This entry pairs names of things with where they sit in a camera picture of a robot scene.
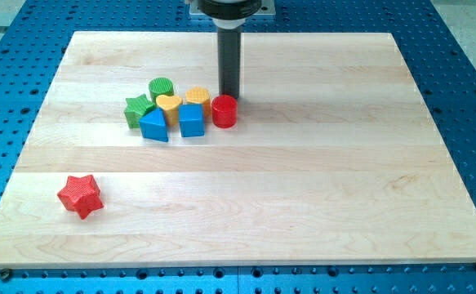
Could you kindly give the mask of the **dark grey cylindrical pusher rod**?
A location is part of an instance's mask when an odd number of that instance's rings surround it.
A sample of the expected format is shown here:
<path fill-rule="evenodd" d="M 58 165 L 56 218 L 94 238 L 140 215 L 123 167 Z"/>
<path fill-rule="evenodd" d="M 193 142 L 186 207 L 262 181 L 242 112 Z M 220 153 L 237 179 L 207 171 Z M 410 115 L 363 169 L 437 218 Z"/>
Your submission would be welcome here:
<path fill-rule="evenodd" d="M 240 95 L 241 34 L 240 27 L 217 30 L 219 93 L 235 99 Z"/>

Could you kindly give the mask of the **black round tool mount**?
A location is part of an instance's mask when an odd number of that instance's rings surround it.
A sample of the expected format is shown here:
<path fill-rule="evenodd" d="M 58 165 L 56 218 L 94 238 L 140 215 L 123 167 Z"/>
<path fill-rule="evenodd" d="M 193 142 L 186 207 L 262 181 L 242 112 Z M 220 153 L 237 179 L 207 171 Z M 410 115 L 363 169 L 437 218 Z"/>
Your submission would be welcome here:
<path fill-rule="evenodd" d="M 219 29 L 236 29 L 262 7 L 261 0 L 199 0 L 199 10 Z"/>

